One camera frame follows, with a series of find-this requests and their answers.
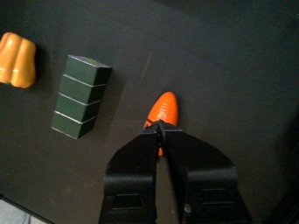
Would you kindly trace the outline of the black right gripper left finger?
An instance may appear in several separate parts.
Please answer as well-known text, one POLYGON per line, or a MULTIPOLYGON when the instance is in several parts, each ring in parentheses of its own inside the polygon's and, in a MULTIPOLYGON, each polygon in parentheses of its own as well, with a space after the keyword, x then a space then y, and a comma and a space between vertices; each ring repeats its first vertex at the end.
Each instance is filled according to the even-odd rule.
POLYGON ((98 224, 155 224, 155 177, 161 135, 155 122, 116 151, 104 175, 98 224))

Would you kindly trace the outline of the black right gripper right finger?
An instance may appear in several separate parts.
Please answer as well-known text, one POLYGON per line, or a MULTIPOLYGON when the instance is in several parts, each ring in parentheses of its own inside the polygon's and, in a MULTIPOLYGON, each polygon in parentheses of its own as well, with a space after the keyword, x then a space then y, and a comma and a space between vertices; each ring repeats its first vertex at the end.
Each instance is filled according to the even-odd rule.
POLYGON ((171 124, 159 128, 181 224, 251 224, 230 158, 171 124))

